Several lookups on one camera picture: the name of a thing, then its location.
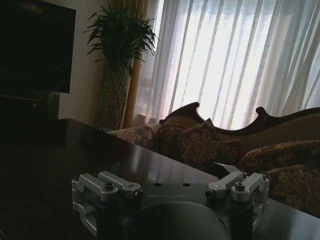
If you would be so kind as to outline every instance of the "glossy table surface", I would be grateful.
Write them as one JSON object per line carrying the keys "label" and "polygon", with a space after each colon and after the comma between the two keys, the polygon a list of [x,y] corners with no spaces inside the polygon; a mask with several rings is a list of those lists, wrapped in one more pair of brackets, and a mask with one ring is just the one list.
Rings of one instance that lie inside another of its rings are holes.
{"label": "glossy table surface", "polygon": [[[95,239],[72,209],[71,179],[81,173],[109,170],[141,184],[217,180],[72,119],[0,129],[0,230],[9,240]],[[270,200],[253,239],[318,240],[318,226],[318,218]]]}

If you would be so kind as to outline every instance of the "cushion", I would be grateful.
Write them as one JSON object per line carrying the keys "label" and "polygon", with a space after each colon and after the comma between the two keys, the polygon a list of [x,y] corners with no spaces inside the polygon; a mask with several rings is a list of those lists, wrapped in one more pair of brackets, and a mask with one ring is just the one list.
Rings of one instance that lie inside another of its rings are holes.
{"label": "cushion", "polygon": [[320,218],[320,173],[303,165],[265,172],[270,198]]}
{"label": "cushion", "polygon": [[161,126],[156,132],[158,153],[178,161],[177,136],[186,129],[186,126],[179,124],[164,124]]}
{"label": "cushion", "polygon": [[302,164],[319,169],[320,140],[290,141],[249,151],[238,168],[248,174]]}
{"label": "cushion", "polygon": [[234,164],[240,156],[238,140],[222,143],[210,119],[177,136],[179,160],[202,171],[210,168],[212,162]]}
{"label": "cushion", "polygon": [[149,150],[156,149],[157,136],[147,125],[135,126],[117,131],[109,131],[107,133]]}

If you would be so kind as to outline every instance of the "metal mount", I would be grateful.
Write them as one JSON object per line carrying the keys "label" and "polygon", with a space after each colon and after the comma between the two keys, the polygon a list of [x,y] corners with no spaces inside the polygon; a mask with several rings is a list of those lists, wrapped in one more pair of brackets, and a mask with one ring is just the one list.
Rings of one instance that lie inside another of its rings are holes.
{"label": "metal mount", "polygon": [[84,173],[71,181],[73,209],[80,213],[82,223],[97,237],[97,221],[94,216],[95,208],[90,204],[100,199],[110,203],[118,198],[120,192],[126,199],[138,200],[143,196],[140,184],[126,181],[107,171],[96,176]]}
{"label": "metal mount", "polygon": [[229,190],[232,200],[237,203],[245,203],[250,199],[254,201],[252,223],[254,231],[268,206],[268,178],[260,173],[247,176],[245,172],[233,171],[219,181],[209,183],[205,195],[210,200],[223,199]]}

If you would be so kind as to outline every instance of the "wall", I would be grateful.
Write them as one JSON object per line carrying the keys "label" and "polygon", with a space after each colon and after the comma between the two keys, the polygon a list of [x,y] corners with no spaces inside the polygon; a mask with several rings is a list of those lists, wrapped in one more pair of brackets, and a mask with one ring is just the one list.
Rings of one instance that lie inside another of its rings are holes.
{"label": "wall", "polygon": [[103,58],[99,52],[87,55],[89,33],[84,33],[88,18],[100,9],[107,7],[106,0],[43,0],[76,10],[73,60],[70,93],[61,93],[59,101],[59,119],[72,118],[84,124],[93,125],[99,98],[99,88],[104,77]]}

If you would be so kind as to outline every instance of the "potted plant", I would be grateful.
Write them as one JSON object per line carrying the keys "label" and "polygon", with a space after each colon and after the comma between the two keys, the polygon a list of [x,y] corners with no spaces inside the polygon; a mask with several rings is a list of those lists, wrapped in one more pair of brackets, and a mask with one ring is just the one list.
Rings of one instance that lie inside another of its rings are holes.
{"label": "potted plant", "polygon": [[132,4],[101,10],[86,32],[93,51],[102,51],[105,60],[105,78],[102,81],[96,126],[100,129],[119,129],[127,101],[127,81],[133,72],[133,61],[141,60],[142,52],[154,55],[155,34],[152,19],[143,19]]}

